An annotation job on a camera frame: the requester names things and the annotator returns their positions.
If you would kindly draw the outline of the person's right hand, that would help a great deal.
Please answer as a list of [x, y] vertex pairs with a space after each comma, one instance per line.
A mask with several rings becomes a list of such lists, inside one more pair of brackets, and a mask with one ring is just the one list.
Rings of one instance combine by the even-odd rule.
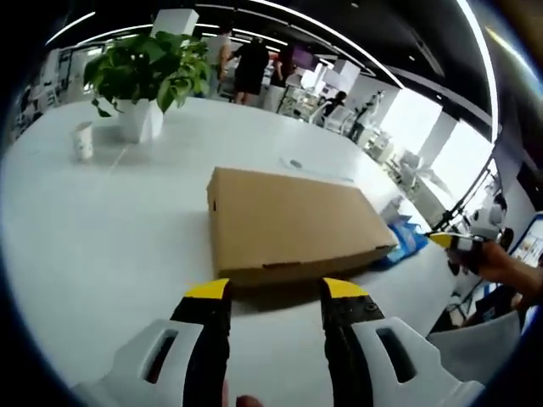
[[490, 282], [513, 283], [522, 266], [523, 263], [510, 257], [497, 243], [483, 243], [479, 274], [484, 279]]

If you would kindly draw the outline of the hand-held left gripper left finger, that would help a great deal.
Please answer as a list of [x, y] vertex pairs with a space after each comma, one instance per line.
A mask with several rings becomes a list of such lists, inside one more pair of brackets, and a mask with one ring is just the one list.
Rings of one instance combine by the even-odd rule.
[[74, 394], [84, 406], [221, 406], [231, 307], [228, 279], [193, 287], [170, 319], [142, 329], [102, 378]]

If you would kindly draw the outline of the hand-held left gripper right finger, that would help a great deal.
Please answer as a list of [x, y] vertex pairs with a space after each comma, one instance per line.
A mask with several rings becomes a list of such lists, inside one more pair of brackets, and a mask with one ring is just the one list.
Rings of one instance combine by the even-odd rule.
[[336, 406], [469, 406], [484, 387], [447, 371], [439, 350], [368, 291], [320, 281], [324, 352]]

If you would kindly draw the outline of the person's left hand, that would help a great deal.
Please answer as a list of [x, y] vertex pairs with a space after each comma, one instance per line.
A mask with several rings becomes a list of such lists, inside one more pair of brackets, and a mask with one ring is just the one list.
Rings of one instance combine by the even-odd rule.
[[221, 395], [221, 406], [222, 407], [229, 407], [229, 406], [235, 406], [235, 407], [263, 407], [263, 404], [254, 396], [251, 395], [238, 395], [234, 399], [234, 403], [230, 404], [232, 401], [232, 398], [230, 396], [229, 392], [229, 385], [227, 380], [224, 380], [222, 385], [222, 395]]

